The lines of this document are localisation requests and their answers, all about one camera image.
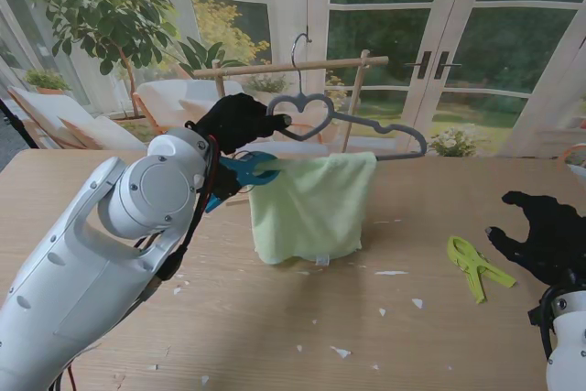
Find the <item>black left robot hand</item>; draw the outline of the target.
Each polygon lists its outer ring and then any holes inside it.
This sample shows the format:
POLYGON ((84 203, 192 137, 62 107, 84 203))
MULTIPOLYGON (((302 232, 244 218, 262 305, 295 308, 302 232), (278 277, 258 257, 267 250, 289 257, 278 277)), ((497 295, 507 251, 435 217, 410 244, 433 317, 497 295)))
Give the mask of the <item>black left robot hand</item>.
POLYGON ((243 92, 221 98, 199 121, 185 126, 201 136, 212 136, 222 153, 282 132, 292 123, 287 114, 268 114, 267 106, 243 92))

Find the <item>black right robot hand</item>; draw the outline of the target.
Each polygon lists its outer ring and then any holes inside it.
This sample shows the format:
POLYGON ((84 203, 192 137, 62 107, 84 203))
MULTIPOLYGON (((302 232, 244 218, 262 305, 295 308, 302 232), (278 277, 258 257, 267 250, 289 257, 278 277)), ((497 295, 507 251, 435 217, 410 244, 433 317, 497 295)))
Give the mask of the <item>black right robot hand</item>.
POLYGON ((502 201, 523 211, 529 232, 519 242, 496 226, 487 228, 496 250, 549 286, 560 283, 568 273, 585 278, 585 218, 574 207, 551 196, 521 191, 507 192, 502 201))

